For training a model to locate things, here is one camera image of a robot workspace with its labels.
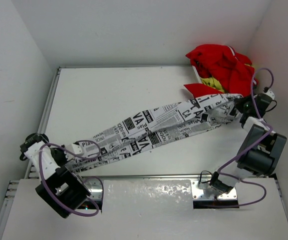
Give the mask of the newspaper print trousers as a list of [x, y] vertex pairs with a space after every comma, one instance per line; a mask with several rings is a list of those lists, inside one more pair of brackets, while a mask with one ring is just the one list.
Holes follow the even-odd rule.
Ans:
[[111, 164], [178, 140], [202, 134], [239, 118], [237, 93], [208, 94], [143, 110], [81, 142], [85, 160], [68, 154], [75, 173]]

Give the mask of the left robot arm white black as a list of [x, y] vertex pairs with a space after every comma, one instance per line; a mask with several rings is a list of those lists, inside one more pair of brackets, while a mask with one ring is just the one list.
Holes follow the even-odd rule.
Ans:
[[63, 145], [49, 143], [45, 134], [33, 133], [20, 145], [20, 160], [29, 159], [35, 166], [40, 185], [36, 187], [37, 194], [61, 217], [70, 214], [81, 217], [95, 216], [99, 208], [95, 206], [95, 213], [77, 212], [85, 200], [91, 195], [80, 177], [72, 173]]

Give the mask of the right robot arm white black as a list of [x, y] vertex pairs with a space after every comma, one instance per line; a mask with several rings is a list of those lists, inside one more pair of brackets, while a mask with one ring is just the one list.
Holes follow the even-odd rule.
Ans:
[[242, 114], [239, 122], [247, 136], [237, 156], [212, 175], [209, 185], [218, 195], [229, 193], [246, 178], [269, 176], [274, 172], [287, 141], [262, 118], [274, 101], [271, 91], [234, 101], [235, 108]]

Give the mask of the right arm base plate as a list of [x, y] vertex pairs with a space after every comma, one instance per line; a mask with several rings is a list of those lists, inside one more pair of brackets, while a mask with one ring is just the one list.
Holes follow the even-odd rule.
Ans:
[[198, 180], [191, 181], [191, 193], [194, 201], [236, 201], [238, 200], [236, 189], [229, 193], [218, 193], [206, 183], [199, 183]]

